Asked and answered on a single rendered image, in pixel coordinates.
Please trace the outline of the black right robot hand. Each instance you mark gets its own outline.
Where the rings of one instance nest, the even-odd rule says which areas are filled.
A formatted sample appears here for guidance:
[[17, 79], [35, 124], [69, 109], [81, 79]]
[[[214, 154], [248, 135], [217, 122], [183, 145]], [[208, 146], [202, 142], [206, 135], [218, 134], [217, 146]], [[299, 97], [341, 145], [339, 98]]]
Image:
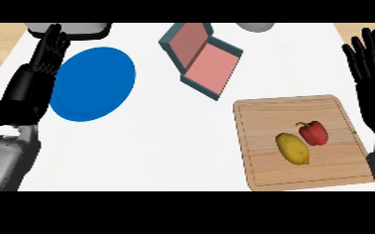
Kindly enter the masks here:
[[341, 48], [355, 83], [361, 119], [375, 133], [375, 30], [363, 28], [361, 37], [353, 37], [351, 44]]

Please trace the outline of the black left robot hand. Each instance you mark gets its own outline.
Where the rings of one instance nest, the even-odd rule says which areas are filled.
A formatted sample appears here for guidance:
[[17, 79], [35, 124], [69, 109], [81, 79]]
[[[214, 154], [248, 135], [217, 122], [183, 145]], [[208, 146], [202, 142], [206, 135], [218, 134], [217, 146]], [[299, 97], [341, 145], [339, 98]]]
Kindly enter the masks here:
[[53, 94], [56, 74], [71, 41], [60, 24], [51, 24], [31, 60], [22, 64], [0, 99], [0, 126], [35, 125], [42, 118]]

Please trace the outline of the wooden cutting board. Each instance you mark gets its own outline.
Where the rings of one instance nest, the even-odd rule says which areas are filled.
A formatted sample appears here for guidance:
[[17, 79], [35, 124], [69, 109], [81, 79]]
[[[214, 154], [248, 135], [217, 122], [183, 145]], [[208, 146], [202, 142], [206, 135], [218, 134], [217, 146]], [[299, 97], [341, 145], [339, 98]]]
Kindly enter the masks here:
[[252, 190], [373, 180], [366, 149], [335, 96], [239, 100], [233, 113]]

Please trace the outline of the yellow lemon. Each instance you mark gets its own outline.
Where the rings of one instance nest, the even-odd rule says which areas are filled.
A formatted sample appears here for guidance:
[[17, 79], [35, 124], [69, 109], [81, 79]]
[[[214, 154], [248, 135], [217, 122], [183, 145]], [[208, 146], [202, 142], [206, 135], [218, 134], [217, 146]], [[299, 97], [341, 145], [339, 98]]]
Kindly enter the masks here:
[[289, 133], [280, 133], [276, 136], [276, 143], [283, 158], [293, 165], [308, 164], [308, 148], [304, 141]]

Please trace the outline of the open pink teal box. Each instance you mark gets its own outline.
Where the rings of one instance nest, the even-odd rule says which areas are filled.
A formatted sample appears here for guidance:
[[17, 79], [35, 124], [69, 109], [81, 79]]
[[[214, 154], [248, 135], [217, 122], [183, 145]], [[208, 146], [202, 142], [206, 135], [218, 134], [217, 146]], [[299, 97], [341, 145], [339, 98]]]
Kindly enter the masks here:
[[209, 23], [174, 23], [158, 44], [180, 72], [180, 81], [217, 100], [243, 51], [217, 39]]

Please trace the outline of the blue round plate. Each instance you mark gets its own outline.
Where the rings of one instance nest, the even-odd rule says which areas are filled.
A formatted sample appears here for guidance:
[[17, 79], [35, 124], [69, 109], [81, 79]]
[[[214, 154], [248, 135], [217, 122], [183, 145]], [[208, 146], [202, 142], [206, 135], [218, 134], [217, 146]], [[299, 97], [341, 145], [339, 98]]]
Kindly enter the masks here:
[[63, 63], [50, 105], [69, 121], [103, 117], [125, 100], [135, 78], [134, 64], [118, 49], [99, 47], [75, 54]]

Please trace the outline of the grey black appliance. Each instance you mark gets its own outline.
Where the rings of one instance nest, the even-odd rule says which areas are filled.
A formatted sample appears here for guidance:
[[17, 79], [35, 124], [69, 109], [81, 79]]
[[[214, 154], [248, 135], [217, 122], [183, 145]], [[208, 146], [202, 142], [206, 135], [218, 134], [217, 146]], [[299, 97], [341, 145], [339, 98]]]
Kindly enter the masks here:
[[[50, 23], [26, 23], [29, 34], [41, 39]], [[100, 40], [106, 37], [110, 23], [62, 23], [62, 31], [71, 41]]]

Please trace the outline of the red bell pepper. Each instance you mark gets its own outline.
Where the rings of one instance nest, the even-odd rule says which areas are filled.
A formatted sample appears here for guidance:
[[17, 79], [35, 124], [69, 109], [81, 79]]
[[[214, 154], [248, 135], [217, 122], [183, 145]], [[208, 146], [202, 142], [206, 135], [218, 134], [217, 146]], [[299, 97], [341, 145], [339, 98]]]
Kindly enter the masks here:
[[327, 132], [317, 121], [296, 122], [298, 134], [311, 146], [322, 146], [327, 142]]

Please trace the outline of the grey round object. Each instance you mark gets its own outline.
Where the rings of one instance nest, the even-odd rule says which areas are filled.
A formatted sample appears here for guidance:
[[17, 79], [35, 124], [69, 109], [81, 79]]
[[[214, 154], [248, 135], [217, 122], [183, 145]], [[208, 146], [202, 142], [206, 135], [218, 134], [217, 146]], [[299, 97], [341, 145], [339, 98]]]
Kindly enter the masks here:
[[254, 33], [265, 32], [273, 25], [273, 23], [239, 23], [239, 27]]

